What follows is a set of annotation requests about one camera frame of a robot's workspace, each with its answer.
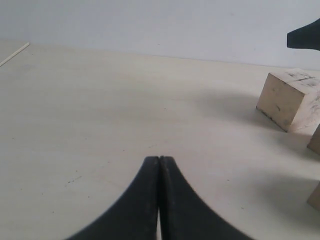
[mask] black object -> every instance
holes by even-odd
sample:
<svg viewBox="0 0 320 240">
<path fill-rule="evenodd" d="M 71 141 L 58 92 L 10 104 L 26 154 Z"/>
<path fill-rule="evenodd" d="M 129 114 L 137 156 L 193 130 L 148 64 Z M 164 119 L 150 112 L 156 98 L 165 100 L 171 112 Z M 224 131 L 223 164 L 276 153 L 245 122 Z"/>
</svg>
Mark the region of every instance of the black object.
<svg viewBox="0 0 320 240">
<path fill-rule="evenodd" d="M 287 47 L 320 51 L 320 18 L 287 34 Z"/>
<path fill-rule="evenodd" d="M 68 240 L 250 240 L 193 191 L 173 157 L 146 157 L 119 200 Z"/>
</svg>

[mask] white wall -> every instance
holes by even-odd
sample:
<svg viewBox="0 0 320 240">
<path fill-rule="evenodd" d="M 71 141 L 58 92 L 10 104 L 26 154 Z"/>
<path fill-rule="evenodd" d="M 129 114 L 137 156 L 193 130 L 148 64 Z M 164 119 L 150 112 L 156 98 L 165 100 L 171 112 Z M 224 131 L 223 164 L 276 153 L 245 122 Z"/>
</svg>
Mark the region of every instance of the white wall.
<svg viewBox="0 0 320 240">
<path fill-rule="evenodd" d="M 0 38 L 320 70 L 286 47 L 320 0 L 0 0 Z"/>
</svg>

